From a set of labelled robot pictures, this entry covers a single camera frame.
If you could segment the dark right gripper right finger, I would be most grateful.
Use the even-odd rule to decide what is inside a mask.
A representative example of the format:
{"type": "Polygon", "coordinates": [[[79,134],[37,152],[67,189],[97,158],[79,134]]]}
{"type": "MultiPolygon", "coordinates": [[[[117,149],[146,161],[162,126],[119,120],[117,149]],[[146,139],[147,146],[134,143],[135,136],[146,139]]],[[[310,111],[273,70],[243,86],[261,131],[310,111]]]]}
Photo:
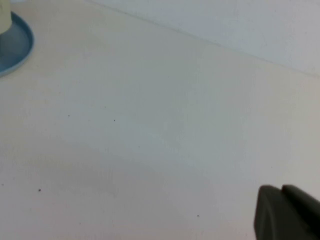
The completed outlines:
{"type": "Polygon", "coordinates": [[[306,232],[320,239],[320,201],[294,185],[283,185],[282,193],[306,225],[306,232]]]}

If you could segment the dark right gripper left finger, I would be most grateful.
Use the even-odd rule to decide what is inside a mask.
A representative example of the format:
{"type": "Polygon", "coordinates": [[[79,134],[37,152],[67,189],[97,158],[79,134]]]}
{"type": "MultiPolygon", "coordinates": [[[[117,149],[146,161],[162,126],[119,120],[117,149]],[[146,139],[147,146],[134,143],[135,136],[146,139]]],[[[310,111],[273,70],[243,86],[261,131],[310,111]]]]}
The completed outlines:
{"type": "Polygon", "coordinates": [[[313,233],[287,196],[278,188],[259,188],[254,232],[257,240],[311,240],[313,233]]]}

